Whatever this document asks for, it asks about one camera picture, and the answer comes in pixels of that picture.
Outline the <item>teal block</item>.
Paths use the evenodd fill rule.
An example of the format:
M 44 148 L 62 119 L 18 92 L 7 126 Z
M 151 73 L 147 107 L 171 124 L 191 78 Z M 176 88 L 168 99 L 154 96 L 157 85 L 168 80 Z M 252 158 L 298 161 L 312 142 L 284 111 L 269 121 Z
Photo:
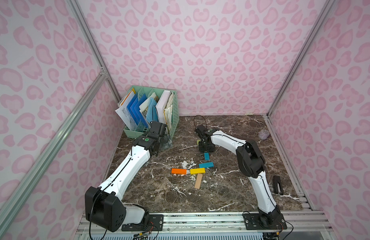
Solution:
M 204 153 L 204 158 L 205 158 L 206 161 L 209 161 L 210 160 L 209 153 Z
M 213 162 L 199 164 L 199 168 L 213 168 L 213 167 L 214 167 Z

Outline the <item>aluminium front rail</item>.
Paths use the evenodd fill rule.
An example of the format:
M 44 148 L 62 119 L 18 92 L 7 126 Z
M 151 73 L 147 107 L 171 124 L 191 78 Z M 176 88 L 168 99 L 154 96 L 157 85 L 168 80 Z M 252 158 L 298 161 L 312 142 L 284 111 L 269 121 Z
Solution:
M 280 240 L 335 240 L 337 237 L 322 211 L 285 211 L 286 228 L 277 228 Z M 261 240 L 267 230 L 247 230 L 241 212 L 165 213 L 162 229 L 150 240 Z M 133 232 L 106 232 L 82 219 L 76 240 L 131 240 Z

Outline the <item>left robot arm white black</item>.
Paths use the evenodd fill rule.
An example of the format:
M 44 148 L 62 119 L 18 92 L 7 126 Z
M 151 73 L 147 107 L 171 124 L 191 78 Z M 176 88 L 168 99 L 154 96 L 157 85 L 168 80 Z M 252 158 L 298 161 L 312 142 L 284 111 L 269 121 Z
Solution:
M 110 232 L 123 225 L 147 226 L 149 212 L 136 204 L 124 204 L 122 199 L 140 168 L 167 143 L 169 135 L 147 133 L 134 140 L 118 168 L 98 187 L 85 193 L 85 217 L 91 224 Z

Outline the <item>clear plastic cup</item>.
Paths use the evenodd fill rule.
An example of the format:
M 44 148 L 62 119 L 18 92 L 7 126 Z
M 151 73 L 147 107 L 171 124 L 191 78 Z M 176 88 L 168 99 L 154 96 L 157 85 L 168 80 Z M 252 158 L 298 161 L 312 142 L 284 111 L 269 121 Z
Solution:
M 258 134 L 261 140 L 266 140 L 270 136 L 270 132 L 266 129 L 260 130 Z

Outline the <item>white booklets stack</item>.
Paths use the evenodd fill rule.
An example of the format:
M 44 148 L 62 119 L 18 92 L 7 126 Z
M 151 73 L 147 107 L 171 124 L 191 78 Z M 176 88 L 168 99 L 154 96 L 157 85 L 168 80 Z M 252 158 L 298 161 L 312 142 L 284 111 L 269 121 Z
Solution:
M 166 124 L 168 130 L 172 128 L 172 118 L 173 118 L 173 103 L 174 103 L 174 93 L 169 90 L 164 90 L 157 105 L 158 120 L 160 123 Z

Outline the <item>orange building block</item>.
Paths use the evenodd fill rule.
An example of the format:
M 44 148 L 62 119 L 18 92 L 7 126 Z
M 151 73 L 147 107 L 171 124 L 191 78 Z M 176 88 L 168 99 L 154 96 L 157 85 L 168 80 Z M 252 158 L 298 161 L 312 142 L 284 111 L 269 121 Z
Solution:
M 186 175 L 187 170 L 186 169 L 174 169 L 174 168 L 172 168 L 171 174 L 173 174 L 173 175 Z

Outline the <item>green plastic file basket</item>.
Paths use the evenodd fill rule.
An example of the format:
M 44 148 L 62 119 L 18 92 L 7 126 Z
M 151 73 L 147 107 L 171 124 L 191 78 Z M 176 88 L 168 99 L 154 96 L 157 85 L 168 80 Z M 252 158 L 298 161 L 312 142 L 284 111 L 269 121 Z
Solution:
M 149 105 L 149 98 L 154 98 L 156 102 L 158 103 L 162 93 L 164 90 L 167 89 L 160 89 L 160 88 L 152 88 L 152 87 L 142 87 L 142 86 L 131 86 L 131 88 L 134 88 L 136 95 L 138 95 L 138 98 L 140 99 L 143 95 L 147 97 L 147 99 L 140 105 L 140 112 L 142 113 L 143 117 L 146 120 L 146 114 L 148 110 Z M 172 122 L 172 128 L 171 130 L 167 130 L 167 134 L 169 134 L 171 137 L 174 137 L 176 128 L 179 123 L 179 107 L 178 107 L 178 94 L 175 90 L 169 90 L 174 93 L 174 103 L 173 103 L 173 122 Z M 136 139 L 137 137 L 141 136 L 143 133 L 147 131 L 147 129 L 151 126 L 151 124 L 148 123 L 148 127 L 145 128 L 142 123 L 140 123 L 135 130 L 129 130 L 129 128 L 125 125 L 124 132 L 126 136 L 130 139 Z

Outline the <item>black small device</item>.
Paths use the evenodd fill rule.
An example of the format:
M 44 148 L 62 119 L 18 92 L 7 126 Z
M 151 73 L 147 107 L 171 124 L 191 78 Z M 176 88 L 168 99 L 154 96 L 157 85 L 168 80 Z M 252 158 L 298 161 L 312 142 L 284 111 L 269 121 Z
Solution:
M 285 192 L 284 192 L 281 177 L 277 176 L 277 175 L 274 175 L 273 178 L 272 178 L 272 181 L 273 181 L 274 194 L 281 195 L 281 196 L 284 195 Z

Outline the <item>yellow building block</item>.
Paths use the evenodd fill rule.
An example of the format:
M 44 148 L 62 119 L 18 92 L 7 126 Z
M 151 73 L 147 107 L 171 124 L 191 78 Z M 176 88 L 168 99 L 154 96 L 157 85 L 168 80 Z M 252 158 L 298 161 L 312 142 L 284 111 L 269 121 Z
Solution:
M 205 173 L 206 173 L 205 168 L 190 169 L 190 174 L 191 175 L 205 174 Z

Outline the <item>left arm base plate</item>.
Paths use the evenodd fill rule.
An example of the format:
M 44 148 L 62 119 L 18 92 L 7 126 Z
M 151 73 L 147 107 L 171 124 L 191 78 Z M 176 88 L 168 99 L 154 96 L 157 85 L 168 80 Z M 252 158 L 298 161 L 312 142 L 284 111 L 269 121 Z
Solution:
M 152 214 L 145 216 L 139 224 L 126 224 L 122 225 L 121 230 L 123 232 L 137 232 L 137 231 L 162 231 L 164 223 L 164 215 Z

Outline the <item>light blue folder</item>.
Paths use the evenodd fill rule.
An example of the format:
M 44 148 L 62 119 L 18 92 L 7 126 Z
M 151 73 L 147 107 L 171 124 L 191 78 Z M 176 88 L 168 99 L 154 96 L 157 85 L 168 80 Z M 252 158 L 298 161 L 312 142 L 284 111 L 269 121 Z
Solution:
M 156 108 L 157 102 L 154 98 L 149 98 L 149 105 L 146 114 L 146 120 L 150 124 L 151 122 L 158 122 L 158 111 Z

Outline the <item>blue folders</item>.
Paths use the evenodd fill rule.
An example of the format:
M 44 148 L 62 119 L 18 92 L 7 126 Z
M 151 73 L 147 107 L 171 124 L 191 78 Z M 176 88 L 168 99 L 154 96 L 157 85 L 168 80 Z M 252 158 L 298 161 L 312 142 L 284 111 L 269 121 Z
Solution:
M 127 109 L 132 115 L 132 119 L 134 120 L 135 124 L 138 126 L 140 123 L 143 124 L 145 128 L 147 128 L 149 125 L 145 118 L 143 117 L 142 113 L 140 112 L 140 105 L 147 99 L 145 95 L 143 95 L 140 99 L 138 98 L 138 95 L 134 95 L 132 100 L 127 106 Z

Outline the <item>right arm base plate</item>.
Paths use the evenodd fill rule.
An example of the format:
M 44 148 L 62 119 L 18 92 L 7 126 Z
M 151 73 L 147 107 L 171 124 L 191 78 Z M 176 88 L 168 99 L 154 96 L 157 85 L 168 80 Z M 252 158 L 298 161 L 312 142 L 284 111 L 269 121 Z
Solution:
M 246 230 L 272 230 L 279 232 L 288 229 L 283 215 L 278 212 L 272 212 L 270 214 L 243 212 L 242 216 Z

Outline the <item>natural wood building block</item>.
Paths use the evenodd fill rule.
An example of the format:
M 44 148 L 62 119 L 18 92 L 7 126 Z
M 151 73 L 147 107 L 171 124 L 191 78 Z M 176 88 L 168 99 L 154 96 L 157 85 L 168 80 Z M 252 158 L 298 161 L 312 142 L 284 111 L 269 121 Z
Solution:
M 203 174 L 197 174 L 195 188 L 198 190 L 201 188 L 202 178 Z

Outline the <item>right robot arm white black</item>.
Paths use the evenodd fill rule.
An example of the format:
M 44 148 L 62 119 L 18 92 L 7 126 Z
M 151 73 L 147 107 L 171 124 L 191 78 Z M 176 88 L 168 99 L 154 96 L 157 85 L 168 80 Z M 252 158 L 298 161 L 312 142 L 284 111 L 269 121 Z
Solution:
M 195 133 L 200 138 L 200 152 L 212 153 L 216 146 L 220 146 L 236 155 L 238 167 L 249 178 L 258 203 L 259 212 L 244 214 L 244 219 L 261 229 L 286 229 L 284 216 L 271 194 L 266 178 L 266 161 L 257 142 L 240 140 L 218 129 L 207 130 L 203 125 L 197 126 Z

